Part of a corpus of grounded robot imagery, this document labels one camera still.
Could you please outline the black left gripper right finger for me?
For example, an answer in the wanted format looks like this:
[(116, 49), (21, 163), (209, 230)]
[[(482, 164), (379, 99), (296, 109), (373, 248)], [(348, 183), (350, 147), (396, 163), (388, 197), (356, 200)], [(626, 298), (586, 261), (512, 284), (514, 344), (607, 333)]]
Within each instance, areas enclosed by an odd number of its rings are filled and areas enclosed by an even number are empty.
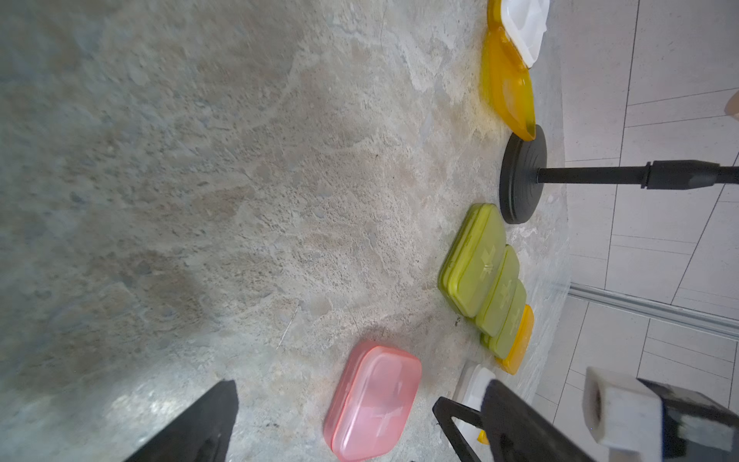
[(480, 419), (495, 461), (593, 461), (498, 379), (486, 388)]

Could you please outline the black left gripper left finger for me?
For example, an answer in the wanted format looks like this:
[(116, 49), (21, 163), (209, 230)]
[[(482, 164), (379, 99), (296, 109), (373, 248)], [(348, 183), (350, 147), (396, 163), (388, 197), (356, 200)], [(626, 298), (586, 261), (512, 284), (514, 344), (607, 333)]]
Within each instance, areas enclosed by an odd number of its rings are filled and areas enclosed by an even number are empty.
[(126, 459), (132, 461), (226, 460), (239, 411), (237, 385), (222, 380)]

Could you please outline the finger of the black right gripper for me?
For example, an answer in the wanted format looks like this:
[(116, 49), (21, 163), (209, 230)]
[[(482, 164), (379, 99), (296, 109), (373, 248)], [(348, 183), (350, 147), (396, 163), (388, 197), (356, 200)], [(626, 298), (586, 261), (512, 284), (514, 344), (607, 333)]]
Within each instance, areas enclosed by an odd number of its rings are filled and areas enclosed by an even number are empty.
[(460, 421), (460, 423), (471, 425), (477, 431), (481, 431), (480, 412), (445, 397), (436, 400), (432, 412), (459, 460), (462, 462), (480, 462), (481, 459), (457, 425), (457, 421)]

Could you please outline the pink pillbox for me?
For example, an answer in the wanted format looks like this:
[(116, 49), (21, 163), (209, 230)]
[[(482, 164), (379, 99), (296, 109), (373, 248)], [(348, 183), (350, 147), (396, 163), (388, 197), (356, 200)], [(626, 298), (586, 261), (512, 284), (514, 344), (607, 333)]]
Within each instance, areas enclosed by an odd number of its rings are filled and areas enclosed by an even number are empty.
[(421, 360), (405, 350), (356, 345), (324, 421), (324, 440), (338, 460), (366, 461), (398, 444), (422, 373)]

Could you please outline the green pillbox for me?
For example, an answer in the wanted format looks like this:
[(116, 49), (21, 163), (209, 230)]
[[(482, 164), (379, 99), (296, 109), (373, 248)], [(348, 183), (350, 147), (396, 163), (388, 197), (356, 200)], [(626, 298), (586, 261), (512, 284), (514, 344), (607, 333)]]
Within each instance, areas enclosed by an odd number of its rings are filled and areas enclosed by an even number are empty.
[(438, 277), (438, 287), (461, 316), (474, 318), (498, 269), (506, 245), (504, 221), (492, 203), (473, 204), (463, 220)]
[(500, 331), (500, 333), (495, 337), (490, 337), (481, 332), (483, 345), (497, 358), (503, 359), (508, 356), (519, 330), (526, 303), (527, 290), (525, 290), (523, 282), (518, 279), (516, 290), (507, 313), (507, 318), (502, 327), (502, 331)]
[(475, 325), (485, 335), (495, 337), (502, 331), (516, 290), (519, 272), (518, 256), (515, 249), (507, 244), (492, 289), (486, 296), (481, 310), (475, 316)]

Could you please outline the clear pillbox white tray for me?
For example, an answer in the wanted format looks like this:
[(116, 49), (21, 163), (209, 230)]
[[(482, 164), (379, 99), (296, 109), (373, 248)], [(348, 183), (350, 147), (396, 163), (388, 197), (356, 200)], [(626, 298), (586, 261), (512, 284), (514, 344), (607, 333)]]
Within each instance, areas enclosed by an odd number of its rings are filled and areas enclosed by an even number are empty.
[[(479, 363), (467, 361), (463, 367), (452, 399), (455, 402), (465, 404), (479, 411), (487, 386), (494, 379), (496, 379), (496, 376), (491, 370)], [(460, 423), (460, 421), (457, 421), (457, 425), (473, 449), (483, 450), (489, 448), (489, 446), (480, 444), (477, 441), (480, 431), (477, 431), (467, 423)]]

